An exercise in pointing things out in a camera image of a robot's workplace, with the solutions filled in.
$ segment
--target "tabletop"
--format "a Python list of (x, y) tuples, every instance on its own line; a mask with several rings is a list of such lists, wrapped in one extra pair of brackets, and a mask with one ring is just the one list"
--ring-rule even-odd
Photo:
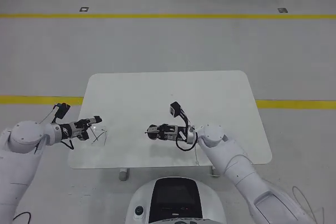
[(170, 114), (177, 101), (196, 127), (217, 124), (236, 139), (254, 164), (272, 159), (248, 78), (242, 71), (95, 74), (79, 118), (99, 115), (90, 139), (74, 139), (68, 163), (74, 169), (211, 166), (198, 144), (183, 152), (174, 141), (151, 140), (151, 124), (184, 126)]

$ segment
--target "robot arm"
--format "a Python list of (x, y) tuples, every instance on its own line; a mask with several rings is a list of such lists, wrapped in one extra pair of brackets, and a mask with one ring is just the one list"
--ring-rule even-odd
[(287, 193), (259, 176), (246, 152), (234, 139), (228, 139), (221, 127), (207, 125), (197, 132), (198, 144), (245, 198), (255, 223), (314, 223)]
[[(171, 104), (170, 113), (176, 117), (184, 112), (180, 105), (174, 102)], [(153, 140), (175, 141), (178, 148), (178, 141), (193, 144), (190, 149), (198, 142), (216, 170), (229, 178), (245, 198), (255, 223), (314, 223), (287, 193), (259, 176), (246, 152), (234, 139), (228, 139), (220, 126), (206, 125), (195, 130), (194, 126), (188, 123), (185, 113), (181, 117), (185, 121), (185, 127), (151, 125), (146, 132), (148, 137)]]
[(88, 139), (87, 129), (101, 122), (99, 116), (69, 124), (16, 124), (0, 135), (0, 224), (12, 223), (16, 207), (31, 184), (43, 150), (64, 139)]

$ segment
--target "gray floor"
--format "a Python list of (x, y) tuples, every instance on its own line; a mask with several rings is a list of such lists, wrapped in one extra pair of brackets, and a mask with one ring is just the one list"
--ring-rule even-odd
[[(336, 14), (334, 1), (0, 1), (0, 13), (290, 13)], [(336, 20), (38, 20), (0, 19), (0, 94), (83, 96), (95, 73), (244, 71), (256, 99), (336, 100)], [(0, 105), (0, 132), (41, 120), (46, 105)], [(66, 121), (77, 119), (73, 107)], [(336, 223), (336, 110), (259, 110), (273, 153), (262, 177), (307, 196)], [(32, 223), (123, 223), (134, 191), (182, 175), (215, 189), (230, 223), (253, 223), (243, 198), (207, 169), (72, 170), (67, 148), (49, 147), (18, 212)], [(26, 223), (24, 218), (15, 224)]]

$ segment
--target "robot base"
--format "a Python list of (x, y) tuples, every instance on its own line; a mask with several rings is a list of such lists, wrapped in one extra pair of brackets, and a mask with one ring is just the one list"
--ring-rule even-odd
[(132, 196), (125, 224), (152, 223), (168, 218), (203, 218), (226, 224), (217, 193), (188, 178), (152, 180)]

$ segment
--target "yellow floor stripe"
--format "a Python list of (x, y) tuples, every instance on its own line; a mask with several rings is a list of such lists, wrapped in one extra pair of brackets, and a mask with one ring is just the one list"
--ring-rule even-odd
[(212, 18), (251, 20), (336, 20), (336, 15), (320, 14), (0, 14), (0, 18)]
[(65, 102), (71, 106), (82, 105), (83, 97), (65, 96), (0, 96), (0, 104), (48, 104)]
[[(82, 105), (83, 97), (71, 96), (0, 96), (0, 104), (53, 105), (66, 102), (69, 105)], [(318, 109), (336, 110), (336, 101), (314, 100), (256, 100), (260, 109)]]
[(319, 100), (256, 100), (256, 105), (260, 109), (319, 109), (336, 110), (336, 101)]

